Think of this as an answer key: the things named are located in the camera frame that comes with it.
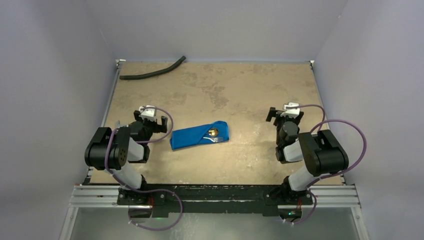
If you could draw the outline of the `silver fork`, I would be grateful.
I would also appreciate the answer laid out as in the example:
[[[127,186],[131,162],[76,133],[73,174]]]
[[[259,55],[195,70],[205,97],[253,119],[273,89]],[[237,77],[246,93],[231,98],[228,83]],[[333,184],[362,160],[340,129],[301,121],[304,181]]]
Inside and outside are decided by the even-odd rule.
[[[203,137],[203,139],[206,139],[206,140],[209,140],[209,141],[211,141],[211,142],[213,142],[213,143],[220,143],[220,142],[223,142],[224,141],[224,138],[223,137]]]

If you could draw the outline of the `blue cloth napkin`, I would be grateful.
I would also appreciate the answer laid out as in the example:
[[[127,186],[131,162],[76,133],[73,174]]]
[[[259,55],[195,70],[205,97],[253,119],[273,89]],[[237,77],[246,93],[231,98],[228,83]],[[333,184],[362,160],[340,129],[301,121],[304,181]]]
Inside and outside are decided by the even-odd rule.
[[[206,139],[213,138],[209,134],[209,130],[217,129],[216,138],[221,139],[218,142],[226,142],[230,140],[229,126],[225,121],[215,121],[209,124],[183,128],[174,130],[169,140],[172,150],[178,150],[198,145],[214,144],[215,142]]]

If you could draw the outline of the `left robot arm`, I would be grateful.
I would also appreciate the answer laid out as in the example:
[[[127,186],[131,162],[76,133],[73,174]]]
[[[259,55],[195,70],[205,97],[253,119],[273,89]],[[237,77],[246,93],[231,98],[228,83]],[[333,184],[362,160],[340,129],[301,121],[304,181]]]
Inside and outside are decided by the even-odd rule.
[[[155,109],[135,110],[133,114],[133,122],[114,130],[99,127],[86,147],[84,160],[87,166],[111,174],[122,188],[130,190],[130,199],[142,205],[149,199],[147,182],[132,164],[149,160],[151,137],[168,132],[168,118],[161,116],[158,122]]]

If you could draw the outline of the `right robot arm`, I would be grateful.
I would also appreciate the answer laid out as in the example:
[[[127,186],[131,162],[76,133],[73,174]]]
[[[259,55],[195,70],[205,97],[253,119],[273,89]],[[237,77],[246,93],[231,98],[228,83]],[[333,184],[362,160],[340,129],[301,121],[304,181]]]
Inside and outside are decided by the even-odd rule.
[[[280,187],[282,200],[292,204],[313,181],[346,170],[349,158],[330,130],[319,130],[316,135],[300,132],[299,124],[304,112],[290,112],[289,106],[285,107],[285,110],[271,107],[265,121],[274,119],[276,159],[281,164],[303,162],[298,171],[285,177]]]

